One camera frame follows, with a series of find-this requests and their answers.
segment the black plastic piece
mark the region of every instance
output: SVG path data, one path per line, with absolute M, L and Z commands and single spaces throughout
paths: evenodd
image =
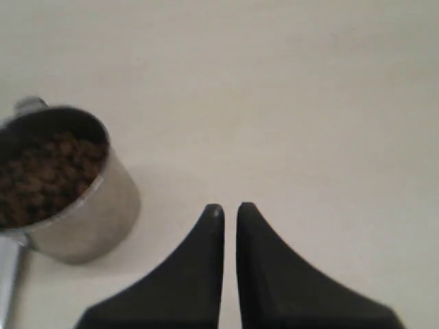
M 77 329 L 214 329 L 220 313 L 224 212 L 208 205 L 177 249 L 144 279 L 90 307 Z
M 237 276 L 243 329 L 403 329 L 390 308 L 291 250 L 251 203 L 238 212 Z

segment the stainless steel measuring cup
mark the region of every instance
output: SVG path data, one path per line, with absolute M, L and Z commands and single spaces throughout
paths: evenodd
M 0 128 L 0 163 L 35 136 L 71 132 L 106 143 L 103 169 L 84 194 L 57 215 L 11 230 L 0 230 L 0 329 L 4 329 L 20 257 L 26 249 L 63 263 L 93 260 L 117 246 L 131 231 L 140 211 L 139 191 L 110 145 L 105 126 L 92 114 L 70 106 L 48 106 L 38 97 L 16 105 L 16 116 Z

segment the measuring cup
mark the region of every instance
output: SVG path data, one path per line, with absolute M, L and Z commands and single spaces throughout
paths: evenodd
M 63 263 L 93 260 L 131 231 L 140 195 L 116 157 L 104 124 L 71 106 L 48 106 L 39 97 L 16 104 L 16 116 L 0 128 L 0 163 L 20 153 L 35 136 L 70 132 L 108 146 L 105 164 L 88 189 L 55 216 L 29 226 L 0 230 L 0 329 L 6 326 L 15 277 L 23 252 L 32 249 Z

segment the metal cup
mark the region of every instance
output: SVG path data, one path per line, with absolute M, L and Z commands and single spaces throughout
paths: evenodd
M 56 132 L 71 132 L 77 138 L 106 143 L 108 152 L 93 183 L 62 212 L 29 226 L 0 230 L 0 329 L 5 328 L 24 249 L 63 263 L 88 262 L 124 240 L 141 205 L 139 190 L 110 146 L 105 126 L 92 114 L 70 106 L 49 107 L 38 97 L 18 102 L 16 112 L 0 129 L 0 162 L 15 157 L 35 136 Z

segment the white surface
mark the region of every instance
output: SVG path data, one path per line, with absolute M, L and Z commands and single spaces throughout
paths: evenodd
M 108 126 L 143 193 L 135 232 L 68 267 L 32 255 L 14 328 L 72 328 L 226 211 L 221 328 L 239 328 L 239 203 L 336 280 L 439 326 L 436 0 L 6 1 L 0 102 Z

